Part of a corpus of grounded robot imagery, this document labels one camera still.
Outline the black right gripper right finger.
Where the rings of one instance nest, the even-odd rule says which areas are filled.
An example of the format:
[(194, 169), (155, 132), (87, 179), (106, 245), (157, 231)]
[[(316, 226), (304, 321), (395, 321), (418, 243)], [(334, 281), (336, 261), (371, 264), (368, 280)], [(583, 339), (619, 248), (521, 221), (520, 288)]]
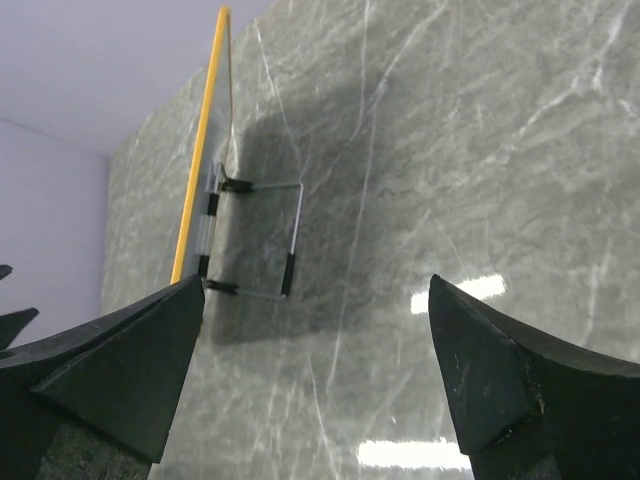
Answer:
[(522, 323), (438, 275), (428, 308), (475, 478), (638, 478), (638, 364)]

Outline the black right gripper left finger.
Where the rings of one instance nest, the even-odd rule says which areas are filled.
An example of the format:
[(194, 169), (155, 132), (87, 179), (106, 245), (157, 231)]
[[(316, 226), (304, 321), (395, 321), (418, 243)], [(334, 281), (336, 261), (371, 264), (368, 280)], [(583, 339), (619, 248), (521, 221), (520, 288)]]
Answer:
[(1, 476), (145, 479), (161, 461), (204, 311), (190, 276), (35, 342), (1, 317)]

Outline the yellow framed whiteboard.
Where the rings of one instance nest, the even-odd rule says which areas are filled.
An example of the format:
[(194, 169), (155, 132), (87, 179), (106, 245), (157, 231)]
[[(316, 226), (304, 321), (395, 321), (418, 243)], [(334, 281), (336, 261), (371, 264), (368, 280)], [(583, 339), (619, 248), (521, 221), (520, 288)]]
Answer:
[(233, 124), (230, 8), (220, 8), (206, 71), (170, 281), (206, 278)]

